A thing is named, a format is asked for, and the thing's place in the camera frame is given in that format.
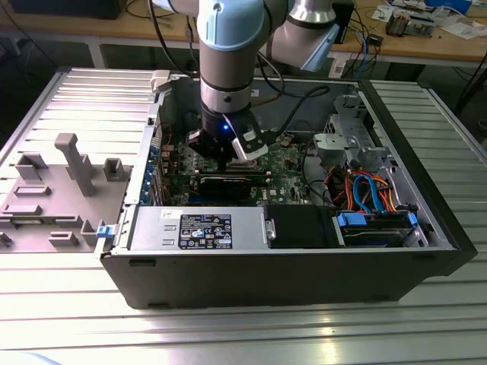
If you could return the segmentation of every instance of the cable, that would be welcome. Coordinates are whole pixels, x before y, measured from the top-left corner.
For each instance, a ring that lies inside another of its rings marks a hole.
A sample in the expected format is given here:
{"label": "cable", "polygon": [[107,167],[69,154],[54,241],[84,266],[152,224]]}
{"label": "cable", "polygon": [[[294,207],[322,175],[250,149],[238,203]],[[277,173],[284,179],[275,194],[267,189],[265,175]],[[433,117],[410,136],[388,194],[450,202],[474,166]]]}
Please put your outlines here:
{"label": "cable", "polygon": [[467,72],[465,70],[462,70],[460,67],[454,67],[454,69],[457,70],[458,72],[461,72],[464,75],[467,75],[467,76],[470,76],[470,77],[473,76],[473,74],[470,74],[469,72]]}
{"label": "cable", "polygon": [[468,104],[469,99],[468,100],[466,99],[467,91],[469,89],[469,86],[472,84],[473,79],[475,78],[475,76],[477,76],[477,74],[479,73],[480,69],[482,68],[482,65],[484,64],[484,62],[485,62],[486,59],[487,59],[487,51],[485,51],[485,55],[483,56],[482,61],[479,63],[479,67],[477,67],[477,69],[475,70],[473,76],[470,78],[470,81],[465,85],[465,87],[462,90],[462,93],[460,94],[460,98],[458,99],[457,107],[455,108],[455,111],[456,111],[456,114],[457,115],[459,115],[462,112],[462,110],[465,107],[465,105]]}
{"label": "cable", "polygon": [[[266,83],[269,85],[269,87],[271,89],[273,89],[274,91],[276,91],[278,94],[280,95],[285,95],[287,97],[303,97],[303,95],[299,95],[299,94],[293,94],[293,93],[290,93],[288,91],[285,90],[285,81],[284,81],[284,78],[282,77],[281,73],[278,71],[278,69],[269,61],[269,59],[267,59],[261,52],[259,52],[258,54],[259,57],[257,57],[257,62],[259,63],[259,68],[260,68],[260,73],[262,74],[264,80],[266,81]],[[269,65],[269,67],[272,68],[272,70],[275,72],[276,75],[278,75],[278,78],[279,78],[279,81],[281,82],[281,88],[278,89],[274,84],[272,84],[272,82],[269,80],[269,77],[266,75],[266,70],[264,69],[263,65],[262,65],[262,62],[261,60],[259,59],[263,59],[264,62]],[[320,97],[324,94],[326,94],[327,92],[324,92],[324,93],[317,93],[317,94],[314,94],[314,95],[311,95],[310,97]]]}
{"label": "cable", "polygon": [[461,78],[462,80],[464,80],[466,82],[469,82],[469,79],[468,78],[465,78],[465,76],[463,76],[460,73],[460,69],[457,69],[456,67],[453,67],[452,69],[455,71],[455,73],[458,75],[459,78]]}
{"label": "cable", "polygon": [[313,182],[311,183],[308,183],[307,182],[307,179],[306,179],[306,175],[304,174],[304,162],[306,161],[306,156],[307,156],[307,152],[309,151],[311,145],[313,144],[313,140],[310,140],[310,142],[307,144],[307,147],[306,147],[306,150],[304,151],[304,156],[303,156],[303,160],[301,161],[301,174],[303,175],[303,182],[304,182],[304,185],[308,187],[308,189],[313,193],[315,194],[316,196],[320,197],[320,199],[322,201],[325,201],[325,198],[315,189],[311,186],[312,183],[315,183],[316,180],[314,180]]}
{"label": "cable", "polygon": [[375,182],[372,179],[372,177],[368,175],[358,175],[355,178],[355,181],[353,182],[353,198],[355,202],[360,206],[362,209],[367,211],[370,214],[370,209],[367,208],[367,206],[363,205],[360,198],[358,197],[358,183],[361,179],[366,179],[368,180],[369,185],[371,186],[371,195],[372,195],[372,201],[374,202],[374,207],[377,211],[384,211],[384,207],[382,203],[380,202],[379,198],[377,197],[377,187],[375,186]]}
{"label": "cable", "polygon": [[394,200],[393,200],[393,191],[392,189],[389,189],[389,201],[390,201],[390,208],[393,211],[397,211],[396,206],[394,205]]}
{"label": "cable", "polygon": [[334,199],[333,199],[333,203],[335,203],[339,198],[340,196],[342,196],[343,194],[345,194],[345,190],[342,190]]}
{"label": "cable", "polygon": [[199,68],[199,61],[195,56],[195,50],[193,48],[194,33],[193,33],[193,27],[191,27],[191,22],[189,21],[189,16],[186,17],[186,26],[188,27],[189,30],[189,50],[191,52],[191,57],[193,58],[193,61],[196,63],[196,67]]}
{"label": "cable", "polygon": [[[365,64],[364,66],[367,66],[367,68],[364,69],[363,72],[367,72],[367,71],[371,71],[371,74],[374,72],[374,69],[375,69],[375,66],[377,64],[377,55],[380,53],[380,46],[377,48],[377,46],[374,45],[374,50],[375,50],[375,54],[372,56],[371,59],[369,59]],[[360,68],[360,66],[358,66],[358,68],[354,68],[352,70],[352,72],[356,72],[358,71],[358,69]]]}
{"label": "cable", "polygon": [[[368,31],[368,28],[365,26],[364,22],[362,21],[362,18],[360,16],[360,14],[358,13],[357,9],[354,8],[353,11],[357,14],[357,17],[358,17],[358,21],[356,21],[355,19],[350,19],[350,21],[353,21],[357,24],[359,24],[361,26],[361,30],[358,29],[357,27],[355,27],[354,25],[349,25],[347,28],[349,28],[350,30],[353,30],[354,32],[357,32],[357,31],[361,31],[361,33],[364,35],[364,37],[362,39],[367,39],[368,36],[370,35],[369,34],[369,31]],[[346,71],[346,73],[344,74],[345,76],[350,72],[350,70],[352,70],[352,75],[351,77],[353,77],[353,69],[355,67],[355,63],[358,61],[358,57],[361,55],[361,53],[363,52],[363,49],[364,47],[366,46],[366,42],[363,42],[361,44],[361,48],[360,48],[360,52],[357,53],[357,56],[355,57],[355,60],[353,61],[352,63],[352,66],[347,66],[348,70]]]}
{"label": "cable", "polygon": [[352,189],[350,187],[351,183],[352,182],[349,179],[349,174],[347,173],[345,175],[345,191],[347,193],[347,209],[349,211],[353,210],[353,192],[352,192]]}
{"label": "cable", "polygon": [[355,32],[358,33],[362,37],[362,41],[364,44],[364,47],[363,47],[364,48],[364,58],[362,59],[360,67],[358,68],[358,74],[357,74],[357,78],[360,78],[362,71],[363,71],[365,59],[367,58],[367,55],[368,55],[368,46],[367,46],[367,41],[365,40],[364,34],[362,32],[357,31],[357,30]]}
{"label": "cable", "polygon": [[273,134],[275,135],[275,137],[277,138],[278,136],[280,136],[282,133],[285,132],[285,130],[287,129],[287,127],[289,126],[289,124],[291,124],[291,121],[292,119],[294,118],[294,115],[296,114],[296,112],[299,110],[299,108],[301,107],[301,105],[303,105],[304,101],[306,101],[306,99],[308,97],[310,97],[311,94],[314,94],[316,91],[320,91],[322,90],[322,95],[326,94],[329,92],[329,87],[326,86],[326,85],[320,85],[320,86],[316,86],[316,87],[313,87],[312,89],[308,90],[304,95],[303,97],[296,103],[296,106],[294,107],[294,109],[289,113],[289,116],[288,118],[286,119],[286,121],[284,122],[284,124],[282,125],[282,127],[277,131],[277,132],[273,132]]}
{"label": "cable", "polygon": [[[132,13],[132,12],[130,11],[130,5],[132,5],[132,4],[133,4],[134,2],[136,2],[136,1],[137,1],[137,0],[132,0],[131,2],[129,2],[129,3],[127,4],[127,7],[126,7],[126,9],[125,9],[126,13],[127,13],[127,14],[132,15],[133,17],[139,17],[139,18],[141,18],[141,19],[149,19],[149,20],[151,20],[152,18],[151,18],[151,17],[149,17],[149,16],[147,16],[147,15],[139,15],[139,14],[136,14],[136,13]],[[156,16],[156,18],[157,18],[157,19],[160,19],[160,18],[162,18],[162,17],[172,17],[173,15],[174,15],[174,13],[172,13],[172,14],[165,14],[165,15],[157,15],[157,16]]]}
{"label": "cable", "polygon": [[159,28],[158,19],[156,18],[156,15],[155,15],[154,4],[152,3],[152,0],[148,0],[148,6],[149,6],[149,9],[151,11],[152,23],[154,25],[155,33],[158,35],[159,42],[161,43],[162,49],[163,49],[164,54],[166,55],[167,59],[169,60],[171,65],[176,70],[178,70],[182,74],[185,74],[186,76],[190,76],[192,78],[195,75],[192,75],[191,73],[189,73],[187,71],[184,71],[180,66],[178,66],[176,64],[174,59],[171,57],[171,55],[169,53],[169,49],[167,48],[166,42],[164,41],[164,38],[162,37],[161,29]]}
{"label": "cable", "polygon": [[323,180],[322,179],[316,179],[316,180],[313,180],[312,182],[308,183],[308,185],[311,185],[314,183],[322,183],[323,184]]}
{"label": "cable", "polygon": [[5,7],[5,4],[3,3],[3,1],[0,1],[0,7],[2,7],[2,10],[3,12],[5,13],[5,15],[7,15],[8,19],[12,22],[12,24],[17,28],[19,29],[20,32],[22,32],[23,35],[25,35],[25,37],[27,39],[29,39],[29,41],[32,42],[32,44],[35,45],[35,47],[39,50],[39,52],[41,52],[43,54],[44,57],[46,57],[46,59],[55,67],[55,68],[58,68],[58,64],[54,62],[53,59],[51,59],[49,57],[49,55],[47,53],[44,52],[44,50],[42,48],[40,48],[40,46],[36,43],[35,40],[32,39],[31,36],[29,36],[29,34],[27,34],[27,32],[21,28],[20,25],[18,25],[18,23],[14,20],[14,18],[8,13],[6,7]]}
{"label": "cable", "polygon": [[307,120],[304,120],[304,119],[296,119],[296,120],[293,120],[288,125],[288,128],[291,126],[291,124],[296,124],[296,123],[303,123],[303,124],[307,125],[308,127],[310,127],[310,129],[311,129],[312,132],[321,133],[321,131],[319,129],[316,129]]}
{"label": "cable", "polygon": [[[279,82],[281,84],[281,89],[276,88],[274,85],[272,85],[271,81],[267,78],[266,72],[264,71],[264,65],[262,64],[262,60],[269,65],[270,68],[278,75],[279,77]],[[257,53],[257,63],[259,64],[260,72],[262,73],[264,80],[266,80],[266,83],[274,90],[276,90],[278,93],[276,95],[272,95],[271,97],[266,97],[261,100],[256,100],[252,102],[252,106],[261,106],[267,103],[270,103],[271,101],[277,100],[280,98],[283,93],[285,92],[285,82],[284,78],[282,77],[281,73],[278,71],[278,69],[261,53]]]}
{"label": "cable", "polygon": [[459,100],[456,108],[457,115],[460,115],[463,108],[471,101],[471,99],[477,94],[477,92],[482,88],[484,82],[487,81],[487,68],[479,76],[479,78],[473,83],[472,87],[463,95],[463,98]]}
{"label": "cable", "polygon": [[387,197],[385,192],[379,192],[380,199],[382,200],[382,204],[386,208],[386,211],[390,211],[389,203],[387,202]]}

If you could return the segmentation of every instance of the warning label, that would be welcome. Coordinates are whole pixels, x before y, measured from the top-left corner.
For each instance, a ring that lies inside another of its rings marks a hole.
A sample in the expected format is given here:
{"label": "warning label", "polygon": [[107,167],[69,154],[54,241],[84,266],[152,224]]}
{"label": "warning label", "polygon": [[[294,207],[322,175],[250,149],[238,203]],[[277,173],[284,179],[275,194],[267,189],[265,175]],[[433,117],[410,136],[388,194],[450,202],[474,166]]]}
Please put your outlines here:
{"label": "warning label", "polygon": [[229,214],[182,214],[180,249],[231,249]]}

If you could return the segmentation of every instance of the electronic equipment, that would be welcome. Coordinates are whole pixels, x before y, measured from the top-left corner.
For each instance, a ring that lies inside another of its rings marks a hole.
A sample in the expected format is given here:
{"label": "electronic equipment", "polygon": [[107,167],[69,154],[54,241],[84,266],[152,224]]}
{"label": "electronic equipment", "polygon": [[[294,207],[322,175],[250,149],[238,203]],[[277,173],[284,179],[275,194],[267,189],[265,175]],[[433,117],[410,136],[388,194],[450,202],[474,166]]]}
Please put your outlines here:
{"label": "electronic equipment", "polygon": [[402,37],[410,22],[409,13],[403,9],[394,9],[386,24],[388,36]]}
{"label": "electronic equipment", "polygon": [[430,14],[410,14],[405,34],[429,37],[435,27],[436,24]]}
{"label": "electronic equipment", "polygon": [[11,0],[16,13],[70,15],[74,17],[95,17],[117,19],[125,9],[127,0]]}
{"label": "electronic equipment", "polygon": [[355,3],[353,0],[333,0],[333,10],[336,14],[335,22],[339,25],[340,30],[336,35],[335,44],[342,44],[347,33],[350,18],[352,17]]}
{"label": "electronic equipment", "polygon": [[[320,69],[340,31],[333,0],[153,2],[198,18],[202,121],[189,134],[189,146],[217,160],[221,169],[234,158],[255,160],[266,154],[280,133],[261,130],[251,111],[257,54],[306,71]],[[337,4],[343,32],[353,7]]]}
{"label": "electronic equipment", "polygon": [[470,0],[425,0],[425,4],[426,6],[431,6],[433,8],[447,6],[459,11],[462,14],[466,14],[472,2]]}
{"label": "electronic equipment", "polygon": [[[90,90],[113,78],[118,87],[94,101]],[[487,171],[487,156],[431,90],[286,84],[329,91],[307,100],[268,154],[222,171],[186,140],[199,82],[168,71],[57,73],[0,153],[0,252],[94,249],[138,309],[398,300],[476,254],[467,234],[482,212],[464,213],[458,199],[482,190],[457,169]],[[272,95],[263,80],[251,88]],[[296,102],[254,112],[272,130]],[[453,149],[437,149],[445,145]]]}

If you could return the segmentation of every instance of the paper on desk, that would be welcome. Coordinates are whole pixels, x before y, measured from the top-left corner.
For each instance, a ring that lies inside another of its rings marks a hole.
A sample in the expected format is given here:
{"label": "paper on desk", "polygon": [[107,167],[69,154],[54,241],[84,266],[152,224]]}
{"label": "paper on desk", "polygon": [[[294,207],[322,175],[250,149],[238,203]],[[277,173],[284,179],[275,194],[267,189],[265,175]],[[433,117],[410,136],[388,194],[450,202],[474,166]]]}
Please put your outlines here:
{"label": "paper on desk", "polygon": [[[390,16],[393,14],[394,9],[399,9],[396,6],[389,6],[389,5],[378,5],[377,9],[375,9],[374,14],[372,15],[372,19],[377,21],[385,21],[388,22]],[[414,11],[404,10],[410,14],[414,14]]]}
{"label": "paper on desk", "polygon": [[464,38],[465,40],[471,40],[479,35],[479,31],[476,28],[464,23],[447,25],[441,29],[446,30],[448,33],[452,33],[455,36]]}

